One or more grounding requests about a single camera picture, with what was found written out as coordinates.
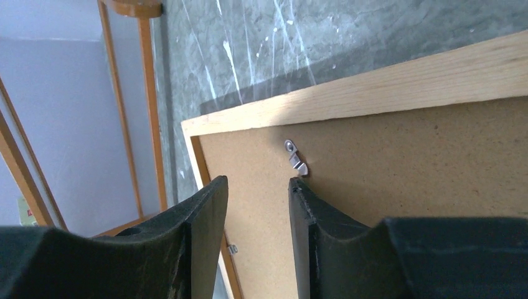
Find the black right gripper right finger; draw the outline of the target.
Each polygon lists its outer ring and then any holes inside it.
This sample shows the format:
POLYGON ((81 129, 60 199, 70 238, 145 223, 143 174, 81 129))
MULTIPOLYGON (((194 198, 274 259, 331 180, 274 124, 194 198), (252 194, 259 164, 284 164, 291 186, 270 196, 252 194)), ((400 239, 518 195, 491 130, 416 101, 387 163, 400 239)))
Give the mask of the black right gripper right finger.
POLYGON ((526 298, 527 220, 396 217, 368 227, 288 188, 300 298, 526 298))

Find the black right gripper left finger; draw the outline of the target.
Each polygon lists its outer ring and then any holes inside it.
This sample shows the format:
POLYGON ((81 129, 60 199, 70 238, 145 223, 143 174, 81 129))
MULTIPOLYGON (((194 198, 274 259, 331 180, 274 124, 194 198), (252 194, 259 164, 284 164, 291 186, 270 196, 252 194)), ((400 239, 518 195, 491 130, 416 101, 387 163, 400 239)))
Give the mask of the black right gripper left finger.
POLYGON ((228 179, 113 237, 1 227, 2 298, 212 298, 228 179))

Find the brown frame backing board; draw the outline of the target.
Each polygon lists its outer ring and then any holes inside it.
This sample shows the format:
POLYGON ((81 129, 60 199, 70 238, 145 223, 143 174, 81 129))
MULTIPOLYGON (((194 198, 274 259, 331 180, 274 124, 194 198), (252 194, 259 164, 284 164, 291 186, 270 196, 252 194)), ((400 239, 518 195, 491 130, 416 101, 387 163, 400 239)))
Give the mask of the brown frame backing board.
POLYGON ((372 226, 402 216, 527 215, 527 98, 204 135, 244 298, 296 298, 288 211, 292 140, 322 199, 372 226))

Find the wooden picture frame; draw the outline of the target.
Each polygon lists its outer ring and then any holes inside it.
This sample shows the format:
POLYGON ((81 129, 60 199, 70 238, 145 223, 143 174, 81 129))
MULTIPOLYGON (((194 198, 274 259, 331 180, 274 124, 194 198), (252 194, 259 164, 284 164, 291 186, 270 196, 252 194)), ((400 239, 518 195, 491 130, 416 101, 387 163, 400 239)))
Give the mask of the wooden picture frame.
MULTIPOLYGON (((526 31, 199 116, 183 121, 181 126, 197 186, 203 187, 214 179, 199 141, 204 135, 518 97, 527 98, 526 31)), ((296 171, 292 178, 308 185, 310 170, 299 149, 289 139, 284 147, 296 171)), ((402 217, 527 220, 527 215, 402 217)), ((233 263, 237 251, 228 241, 224 226, 219 263, 229 298, 244 298, 233 263)))

